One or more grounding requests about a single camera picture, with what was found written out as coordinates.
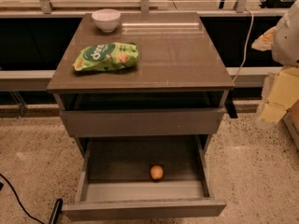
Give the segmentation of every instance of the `black cable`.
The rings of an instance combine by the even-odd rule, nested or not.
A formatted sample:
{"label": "black cable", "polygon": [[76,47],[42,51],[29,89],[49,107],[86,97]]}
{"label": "black cable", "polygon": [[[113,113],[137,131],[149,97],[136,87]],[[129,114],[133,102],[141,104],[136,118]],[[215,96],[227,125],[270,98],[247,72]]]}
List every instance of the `black cable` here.
{"label": "black cable", "polygon": [[20,202],[20,199],[19,199],[19,197],[18,197],[18,194],[17,194],[16,190],[12,187],[11,183],[10,183],[10,182],[7,180],[7,178],[4,177],[2,174],[0,174],[0,176],[1,176],[1,177],[8,183],[8,185],[9,185],[10,188],[12,189],[13,193],[15,194],[15,196],[16,196],[16,198],[17,198],[17,201],[18,201],[19,205],[21,206],[21,209],[25,212],[25,214],[26,214],[29,218],[31,218],[31,219],[33,219],[33,220],[35,220],[35,221],[37,221],[37,222],[39,222],[39,223],[41,223],[41,224],[45,224],[44,222],[40,221],[39,219],[37,219],[37,218],[35,218],[35,217],[32,217],[32,216],[26,211],[26,209],[23,207],[23,205],[22,205],[21,202]]}

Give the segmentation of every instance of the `green chip bag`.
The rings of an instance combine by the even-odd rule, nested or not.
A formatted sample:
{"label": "green chip bag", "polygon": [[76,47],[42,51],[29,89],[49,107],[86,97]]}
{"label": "green chip bag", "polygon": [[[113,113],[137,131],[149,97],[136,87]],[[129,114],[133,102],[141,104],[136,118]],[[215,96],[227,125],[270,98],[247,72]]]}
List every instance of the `green chip bag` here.
{"label": "green chip bag", "polygon": [[137,64],[138,50],[132,43],[111,43],[87,47],[73,66],[76,71],[115,71]]}

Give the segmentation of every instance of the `speckled floor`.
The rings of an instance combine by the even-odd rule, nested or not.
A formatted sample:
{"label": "speckled floor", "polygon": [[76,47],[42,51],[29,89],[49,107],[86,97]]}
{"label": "speckled floor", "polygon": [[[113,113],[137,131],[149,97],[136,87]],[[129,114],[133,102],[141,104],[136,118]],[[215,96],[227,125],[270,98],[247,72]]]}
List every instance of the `speckled floor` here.
{"label": "speckled floor", "polygon": [[[48,223],[57,198],[64,203],[75,200],[83,159],[57,113],[36,112],[31,109],[22,119],[0,118],[0,172],[28,212]],[[227,202],[219,217],[95,223],[299,223],[299,155],[283,122],[263,131],[256,128],[254,113],[240,113],[239,119],[225,115],[206,162],[214,196]],[[0,223],[37,223],[0,181],[5,184],[0,191]],[[70,220],[61,214],[58,223]]]}

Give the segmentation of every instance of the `cabinet top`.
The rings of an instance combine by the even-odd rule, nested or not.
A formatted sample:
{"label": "cabinet top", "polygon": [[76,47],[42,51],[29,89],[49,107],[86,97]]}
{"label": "cabinet top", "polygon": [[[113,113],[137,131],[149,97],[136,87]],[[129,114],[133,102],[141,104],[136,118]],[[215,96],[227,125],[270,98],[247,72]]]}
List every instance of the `cabinet top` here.
{"label": "cabinet top", "polygon": [[[79,74],[72,64],[89,46],[137,44],[135,68]],[[209,91],[230,90],[234,82],[196,13],[121,14],[120,26],[101,32],[86,14],[48,86],[48,91]]]}

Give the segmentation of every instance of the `cabinet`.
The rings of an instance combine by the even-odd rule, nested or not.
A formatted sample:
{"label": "cabinet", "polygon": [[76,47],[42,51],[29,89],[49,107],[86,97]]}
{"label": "cabinet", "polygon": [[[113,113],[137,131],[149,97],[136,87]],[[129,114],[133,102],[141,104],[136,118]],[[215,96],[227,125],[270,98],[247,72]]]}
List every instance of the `cabinet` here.
{"label": "cabinet", "polygon": [[[137,67],[76,74],[72,63],[88,47],[135,42]],[[121,14],[104,34],[86,14],[48,91],[84,156],[73,221],[154,217],[214,217],[205,151],[234,87],[196,13]],[[161,164],[164,178],[150,180]]]}

